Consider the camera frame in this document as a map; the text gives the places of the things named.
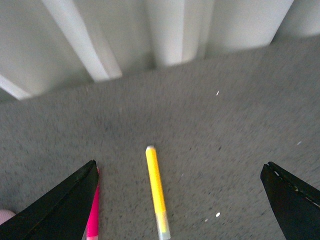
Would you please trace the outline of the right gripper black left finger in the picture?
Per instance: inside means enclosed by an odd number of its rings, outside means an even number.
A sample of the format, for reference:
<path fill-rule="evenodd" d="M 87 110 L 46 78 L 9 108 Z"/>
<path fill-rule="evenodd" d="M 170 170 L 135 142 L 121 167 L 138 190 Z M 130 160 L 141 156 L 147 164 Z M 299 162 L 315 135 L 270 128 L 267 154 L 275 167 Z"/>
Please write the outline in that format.
<path fill-rule="evenodd" d="M 2 240 L 80 240 L 98 186 L 90 160 L 30 206 L 1 224 Z"/>

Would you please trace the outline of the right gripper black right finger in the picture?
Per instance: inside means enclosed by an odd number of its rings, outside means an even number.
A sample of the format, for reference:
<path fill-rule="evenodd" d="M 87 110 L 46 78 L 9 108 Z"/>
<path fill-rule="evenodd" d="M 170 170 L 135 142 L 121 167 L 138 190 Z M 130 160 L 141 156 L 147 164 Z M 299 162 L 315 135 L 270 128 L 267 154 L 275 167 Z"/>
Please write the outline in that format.
<path fill-rule="evenodd" d="M 320 191 L 274 162 L 263 165 L 260 179 L 287 240 L 320 238 Z"/>

